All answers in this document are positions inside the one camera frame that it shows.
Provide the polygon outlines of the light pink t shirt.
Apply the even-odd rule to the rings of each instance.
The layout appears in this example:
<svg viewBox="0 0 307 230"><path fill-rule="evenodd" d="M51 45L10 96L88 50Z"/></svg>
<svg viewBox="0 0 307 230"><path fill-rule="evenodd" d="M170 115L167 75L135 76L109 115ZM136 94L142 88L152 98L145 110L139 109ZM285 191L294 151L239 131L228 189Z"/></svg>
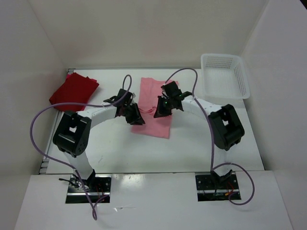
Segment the light pink t shirt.
<svg viewBox="0 0 307 230"><path fill-rule="evenodd" d="M153 117L157 109L158 96L162 95L161 87L163 84L164 81L141 78L138 108L145 124L133 126L131 128L132 133L169 139L172 116Z"/></svg>

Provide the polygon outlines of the dark red t shirt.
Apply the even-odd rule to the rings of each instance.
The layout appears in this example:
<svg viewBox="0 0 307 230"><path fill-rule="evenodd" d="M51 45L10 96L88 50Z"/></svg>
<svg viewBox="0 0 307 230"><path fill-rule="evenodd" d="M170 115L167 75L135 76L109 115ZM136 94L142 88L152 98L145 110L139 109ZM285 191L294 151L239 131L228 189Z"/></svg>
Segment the dark red t shirt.
<svg viewBox="0 0 307 230"><path fill-rule="evenodd" d="M74 72L53 93L49 101L51 104L68 102L87 104L98 86L97 80Z"/></svg>

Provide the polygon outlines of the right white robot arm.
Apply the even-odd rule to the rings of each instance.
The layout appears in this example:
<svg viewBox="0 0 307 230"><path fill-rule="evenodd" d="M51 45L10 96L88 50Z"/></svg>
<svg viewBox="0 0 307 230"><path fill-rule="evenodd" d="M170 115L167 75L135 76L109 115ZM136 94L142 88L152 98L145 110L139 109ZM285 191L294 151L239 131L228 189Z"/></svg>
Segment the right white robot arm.
<svg viewBox="0 0 307 230"><path fill-rule="evenodd" d="M162 95L158 96L154 118L170 116L173 109L204 118L210 130L212 150L217 147L228 151L241 141L245 131L232 105L212 104L191 92L182 92L174 81L163 84L161 89Z"/></svg>

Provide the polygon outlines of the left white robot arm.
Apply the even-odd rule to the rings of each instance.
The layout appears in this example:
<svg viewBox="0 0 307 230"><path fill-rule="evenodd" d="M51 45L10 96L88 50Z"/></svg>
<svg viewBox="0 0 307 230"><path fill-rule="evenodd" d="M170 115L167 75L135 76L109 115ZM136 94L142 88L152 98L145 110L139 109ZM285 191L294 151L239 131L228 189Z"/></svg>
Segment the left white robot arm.
<svg viewBox="0 0 307 230"><path fill-rule="evenodd" d="M91 128L107 120L123 116L130 125L144 125L134 94L120 89L116 96L104 100L102 107L84 111L66 111L53 136L53 143L67 157L73 166L79 187L92 191L98 186L95 171L90 165L86 148Z"/></svg>

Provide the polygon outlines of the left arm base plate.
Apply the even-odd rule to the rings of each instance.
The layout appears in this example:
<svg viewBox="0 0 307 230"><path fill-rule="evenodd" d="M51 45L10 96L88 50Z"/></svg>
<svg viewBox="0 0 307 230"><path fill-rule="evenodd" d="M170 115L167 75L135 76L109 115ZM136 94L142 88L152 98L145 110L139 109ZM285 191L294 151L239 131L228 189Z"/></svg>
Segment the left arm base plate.
<svg viewBox="0 0 307 230"><path fill-rule="evenodd" d="M78 181L77 176L72 174L69 180L59 178L59 180L68 182L68 190L66 195L66 204L85 204L88 203L86 194L82 188L81 183ZM97 174L97 184L91 188L85 185L88 195L93 204L100 200L100 203L110 202L112 175L110 174Z"/></svg>

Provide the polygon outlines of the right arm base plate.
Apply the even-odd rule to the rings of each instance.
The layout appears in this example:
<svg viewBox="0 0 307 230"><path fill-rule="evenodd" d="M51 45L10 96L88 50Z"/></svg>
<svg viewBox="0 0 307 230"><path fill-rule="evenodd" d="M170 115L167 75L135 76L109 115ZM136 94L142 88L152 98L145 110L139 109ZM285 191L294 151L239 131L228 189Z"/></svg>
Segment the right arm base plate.
<svg viewBox="0 0 307 230"><path fill-rule="evenodd" d="M197 198L202 201L225 201L231 196L231 200L241 200L236 173L222 182L215 183L209 172L195 174Z"/></svg>

